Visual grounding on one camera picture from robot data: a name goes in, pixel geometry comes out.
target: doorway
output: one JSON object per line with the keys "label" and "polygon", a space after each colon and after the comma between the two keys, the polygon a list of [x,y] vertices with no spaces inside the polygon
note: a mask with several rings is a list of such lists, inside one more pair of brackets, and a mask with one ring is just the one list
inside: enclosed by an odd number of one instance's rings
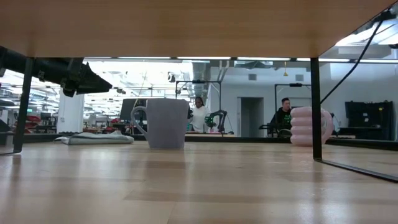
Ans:
{"label": "doorway", "polygon": [[238,97],[238,137],[262,138],[264,130],[264,99],[255,97]]}

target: person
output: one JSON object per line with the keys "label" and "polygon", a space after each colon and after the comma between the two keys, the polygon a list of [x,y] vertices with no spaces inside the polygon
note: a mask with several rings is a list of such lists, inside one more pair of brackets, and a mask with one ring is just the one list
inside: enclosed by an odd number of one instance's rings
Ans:
{"label": "person", "polygon": [[290,121],[292,117],[290,115],[290,100],[288,98],[282,99],[282,107],[276,112],[276,122],[278,124],[278,129],[291,129],[292,125]]}
{"label": "person", "polygon": [[198,133],[204,133],[206,128],[205,117],[210,114],[210,110],[205,106],[200,96],[195,98],[195,107],[192,109],[192,127]]}

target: dark shirt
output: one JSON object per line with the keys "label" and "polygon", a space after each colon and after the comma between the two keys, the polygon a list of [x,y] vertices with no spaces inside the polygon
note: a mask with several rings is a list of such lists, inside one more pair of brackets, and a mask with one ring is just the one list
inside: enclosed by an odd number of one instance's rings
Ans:
{"label": "dark shirt", "polygon": [[292,120],[290,111],[291,110],[284,111],[282,110],[282,108],[279,108],[279,110],[276,112],[276,121],[278,124],[278,129],[292,128],[292,125],[290,124],[290,121]]}

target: woman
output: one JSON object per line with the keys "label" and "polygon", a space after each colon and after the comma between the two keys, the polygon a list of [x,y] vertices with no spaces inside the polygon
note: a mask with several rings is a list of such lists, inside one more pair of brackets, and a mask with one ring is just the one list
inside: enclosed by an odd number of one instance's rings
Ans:
{"label": "woman", "polygon": [[192,109],[192,127],[198,133],[204,133],[206,129],[205,117],[210,114],[210,110],[205,107],[203,99],[200,96],[195,98],[195,107]]}

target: white shirt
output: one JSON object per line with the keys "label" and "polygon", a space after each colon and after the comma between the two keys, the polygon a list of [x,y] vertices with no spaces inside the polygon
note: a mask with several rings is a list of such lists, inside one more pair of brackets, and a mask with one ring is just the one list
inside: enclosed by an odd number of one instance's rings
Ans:
{"label": "white shirt", "polygon": [[210,110],[205,106],[201,106],[200,108],[194,107],[192,109],[193,118],[191,124],[196,132],[203,133],[203,128],[206,128],[205,117],[210,113]]}

